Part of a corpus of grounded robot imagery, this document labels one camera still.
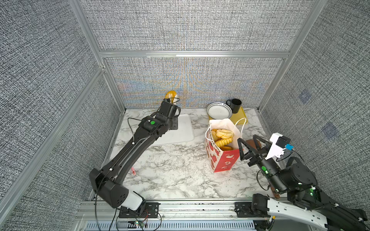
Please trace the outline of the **small round bun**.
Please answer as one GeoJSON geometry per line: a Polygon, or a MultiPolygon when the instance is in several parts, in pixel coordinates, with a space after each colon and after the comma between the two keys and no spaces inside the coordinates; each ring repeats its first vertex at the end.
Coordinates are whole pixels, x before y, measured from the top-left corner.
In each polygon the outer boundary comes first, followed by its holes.
{"type": "Polygon", "coordinates": [[[176,91],[174,91],[174,90],[167,92],[167,93],[165,94],[164,99],[169,99],[169,100],[170,100],[170,102],[171,102],[172,104],[176,104],[176,103],[177,103],[177,101],[179,100],[179,98],[178,98],[178,94],[177,94],[177,92],[176,92],[176,91]]]}

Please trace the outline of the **white and red paper bag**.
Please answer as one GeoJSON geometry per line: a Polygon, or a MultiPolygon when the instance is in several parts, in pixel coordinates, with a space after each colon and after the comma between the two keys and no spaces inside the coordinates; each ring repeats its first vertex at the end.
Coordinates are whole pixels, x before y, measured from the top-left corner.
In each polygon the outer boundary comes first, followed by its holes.
{"type": "Polygon", "coordinates": [[[222,172],[230,170],[240,157],[238,139],[242,138],[243,129],[238,129],[248,122],[242,118],[237,122],[226,119],[211,119],[205,132],[205,148],[212,171],[222,172]]]}

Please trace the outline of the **pale knotted bun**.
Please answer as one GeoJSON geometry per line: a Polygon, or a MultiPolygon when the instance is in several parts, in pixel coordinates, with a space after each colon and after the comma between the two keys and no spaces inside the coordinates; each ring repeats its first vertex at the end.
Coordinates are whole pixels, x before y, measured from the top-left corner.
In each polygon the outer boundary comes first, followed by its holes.
{"type": "Polygon", "coordinates": [[[230,130],[219,129],[216,131],[216,137],[221,139],[230,139],[234,136],[234,133],[230,130]]]}

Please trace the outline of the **ridged yellow pastry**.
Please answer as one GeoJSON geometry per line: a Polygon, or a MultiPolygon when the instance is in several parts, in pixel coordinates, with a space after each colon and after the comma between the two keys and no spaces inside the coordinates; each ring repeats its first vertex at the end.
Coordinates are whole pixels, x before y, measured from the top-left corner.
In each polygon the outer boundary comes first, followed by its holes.
{"type": "Polygon", "coordinates": [[[224,147],[230,143],[232,143],[233,141],[233,138],[228,138],[228,139],[223,139],[223,138],[219,138],[217,141],[215,141],[215,145],[219,148],[221,147],[224,147]]]}

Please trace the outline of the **golden round scored bread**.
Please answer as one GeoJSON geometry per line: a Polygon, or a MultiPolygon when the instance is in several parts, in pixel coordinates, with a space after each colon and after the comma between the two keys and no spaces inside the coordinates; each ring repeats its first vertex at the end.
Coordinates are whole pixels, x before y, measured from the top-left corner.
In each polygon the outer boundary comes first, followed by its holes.
{"type": "Polygon", "coordinates": [[[211,135],[214,141],[217,141],[219,139],[219,137],[217,136],[217,129],[212,129],[211,135]]]}

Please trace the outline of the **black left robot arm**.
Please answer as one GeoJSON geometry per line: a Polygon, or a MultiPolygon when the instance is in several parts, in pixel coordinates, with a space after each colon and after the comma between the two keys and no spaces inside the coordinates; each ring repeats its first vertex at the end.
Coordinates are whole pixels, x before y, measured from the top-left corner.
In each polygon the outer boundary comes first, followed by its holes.
{"type": "Polygon", "coordinates": [[[132,138],[100,170],[94,168],[89,173],[92,188],[112,208],[121,206],[143,213],[145,199],[138,193],[123,186],[128,172],[143,152],[166,132],[177,129],[181,108],[164,99],[157,111],[140,120],[132,138]]]}

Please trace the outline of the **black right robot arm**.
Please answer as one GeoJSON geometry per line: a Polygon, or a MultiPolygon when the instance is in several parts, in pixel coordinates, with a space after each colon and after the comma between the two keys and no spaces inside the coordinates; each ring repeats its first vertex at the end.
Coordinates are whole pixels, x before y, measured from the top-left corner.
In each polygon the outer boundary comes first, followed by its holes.
{"type": "Polygon", "coordinates": [[[290,157],[285,168],[280,168],[275,157],[285,151],[294,152],[290,138],[272,134],[270,140],[258,135],[252,137],[253,145],[237,140],[241,160],[259,171],[278,194],[286,194],[288,203],[256,193],[249,203],[236,203],[235,212],[240,217],[270,218],[266,230],[271,230],[276,217],[287,218],[310,225],[321,231],[368,231],[367,214],[362,209],[350,209],[329,197],[319,188],[318,180],[299,157],[290,157]]]}

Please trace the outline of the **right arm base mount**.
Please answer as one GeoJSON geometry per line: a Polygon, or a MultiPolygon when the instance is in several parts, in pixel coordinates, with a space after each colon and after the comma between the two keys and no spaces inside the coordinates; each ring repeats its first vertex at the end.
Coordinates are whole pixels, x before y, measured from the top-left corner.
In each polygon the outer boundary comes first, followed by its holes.
{"type": "Polygon", "coordinates": [[[236,202],[234,211],[238,218],[266,218],[270,211],[267,202],[236,202]]]}

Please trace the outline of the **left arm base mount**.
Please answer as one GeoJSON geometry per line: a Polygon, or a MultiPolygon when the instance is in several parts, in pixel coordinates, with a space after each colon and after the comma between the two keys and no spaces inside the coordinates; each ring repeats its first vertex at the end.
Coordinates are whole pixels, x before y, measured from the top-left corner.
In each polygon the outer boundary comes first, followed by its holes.
{"type": "Polygon", "coordinates": [[[157,218],[160,203],[145,202],[137,210],[120,207],[119,218],[157,218]]]}

